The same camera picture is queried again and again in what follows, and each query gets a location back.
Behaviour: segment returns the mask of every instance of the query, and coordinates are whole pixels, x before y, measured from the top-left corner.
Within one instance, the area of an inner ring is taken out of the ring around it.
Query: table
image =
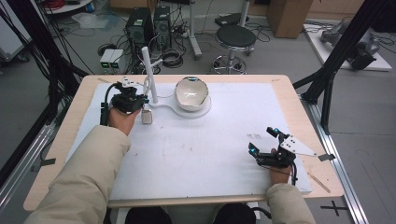
[[[128,76],[134,81],[143,82],[145,76]],[[157,83],[177,83],[184,76],[156,76]],[[284,113],[285,120],[290,128],[290,133],[303,141],[306,145],[317,152],[324,154],[324,149],[315,133],[312,124],[306,115],[304,108],[286,76],[273,75],[247,75],[247,76],[197,76],[203,81],[210,82],[232,82],[232,83],[270,83],[276,93],[276,98]],[[99,83],[120,81],[120,76],[89,76],[81,83],[76,97],[67,112],[64,122],[55,137],[46,159],[56,158],[55,164],[44,166],[40,169],[35,183],[33,184],[25,202],[24,209],[33,211],[48,192],[48,185],[64,165],[64,159],[74,143],[78,127],[91,102],[93,93]],[[304,168],[313,191],[305,195],[307,198],[315,197],[339,197],[343,195],[343,188],[328,161],[320,161],[318,158],[301,156]],[[143,206],[143,205],[165,205],[165,204],[193,204],[193,203],[229,203],[229,202],[253,202],[265,200],[264,195],[241,196],[241,197],[211,197],[211,198],[189,198],[172,200],[139,201],[134,203],[109,202],[109,206]]]

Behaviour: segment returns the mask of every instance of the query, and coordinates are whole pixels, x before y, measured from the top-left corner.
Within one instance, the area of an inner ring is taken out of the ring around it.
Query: computer tower
[[[157,6],[154,11],[154,29],[157,49],[172,48],[170,7]]]
[[[151,13],[148,7],[135,7],[125,25],[125,30],[130,43],[133,43],[132,49],[138,49],[147,46],[152,50],[154,46],[149,42],[154,38],[154,28],[151,20]]]

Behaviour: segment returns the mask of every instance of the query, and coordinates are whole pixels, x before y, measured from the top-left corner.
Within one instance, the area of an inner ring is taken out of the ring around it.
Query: floor
[[[106,8],[97,10],[97,14],[106,12]],[[65,13],[57,20],[66,30],[65,36],[95,74],[102,74],[99,64],[98,47],[115,41],[115,35],[122,35],[125,21],[117,16],[108,15],[111,27],[106,29],[78,29]],[[196,20],[196,31],[205,30],[214,33],[219,27],[214,23],[215,15]],[[265,18],[251,17],[249,22],[267,25]],[[292,82],[316,72],[321,63],[308,42],[305,34],[296,39],[274,38],[270,31],[262,31],[263,40],[257,41],[255,51],[250,55],[238,54],[247,63],[249,74],[283,74]],[[224,49],[218,46],[211,35],[198,35],[197,40],[203,52],[199,61],[194,60],[190,43],[185,41],[187,52],[184,63],[176,69],[162,68],[160,75],[167,74],[207,74],[213,60]],[[387,48],[396,50],[395,46]],[[396,55],[381,49],[380,55],[393,67],[396,67]],[[82,69],[85,65],[72,53],[74,64]],[[17,147],[29,128],[48,103],[48,81],[36,68],[35,62],[20,63],[14,61],[0,68],[0,128],[1,157],[3,166],[9,155]],[[367,219],[371,223],[396,223],[396,71],[338,71],[332,95],[330,114],[330,132],[346,167],[348,177],[359,197]],[[306,91],[307,86],[297,90]],[[0,214],[0,223],[22,223],[29,215],[22,208],[24,198],[35,179],[30,172],[17,188],[13,198]],[[306,200],[317,223],[353,223],[345,210],[344,198]],[[174,223],[208,223],[213,216],[213,207],[182,206],[169,207]],[[261,220],[258,223],[269,223]]]

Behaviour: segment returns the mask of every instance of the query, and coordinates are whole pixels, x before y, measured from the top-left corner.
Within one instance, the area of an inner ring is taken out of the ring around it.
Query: black stool
[[[230,52],[228,55],[219,56],[213,62],[213,70],[218,74],[231,74],[232,71],[246,74],[247,65],[234,55],[236,51],[251,51],[253,49],[256,42],[253,32],[238,25],[224,25],[216,32],[216,41]]]

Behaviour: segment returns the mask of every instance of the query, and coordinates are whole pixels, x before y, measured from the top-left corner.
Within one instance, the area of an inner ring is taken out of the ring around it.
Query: white stand
[[[157,63],[160,63],[162,60],[159,60],[155,63],[151,63],[149,58],[149,49],[147,47],[142,48],[142,54],[143,54],[143,61],[146,67],[146,72],[149,78],[149,85],[152,95],[152,99],[148,103],[151,106],[151,108],[160,108],[160,107],[170,108],[175,114],[182,117],[183,119],[198,119],[203,117],[209,112],[210,107],[212,106],[210,96],[208,96],[205,106],[202,109],[193,112],[184,110],[177,105],[177,102],[174,97],[174,90],[169,90],[169,92],[172,92],[172,95],[170,97],[164,97],[160,101],[158,99],[157,88],[155,87],[154,75],[152,73],[152,66],[155,66]]]
[[[239,25],[242,27],[245,27],[245,23],[247,21],[249,5],[250,5],[250,0],[245,0],[244,5],[242,7],[241,20],[239,21]]]
[[[187,34],[189,35],[189,39],[192,45],[192,48],[194,49],[194,54],[195,54],[195,60],[198,60],[202,57],[202,52],[201,49],[199,48],[197,39],[195,38],[194,34],[194,18],[195,18],[195,0],[190,0],[190,30],[187,31]]]

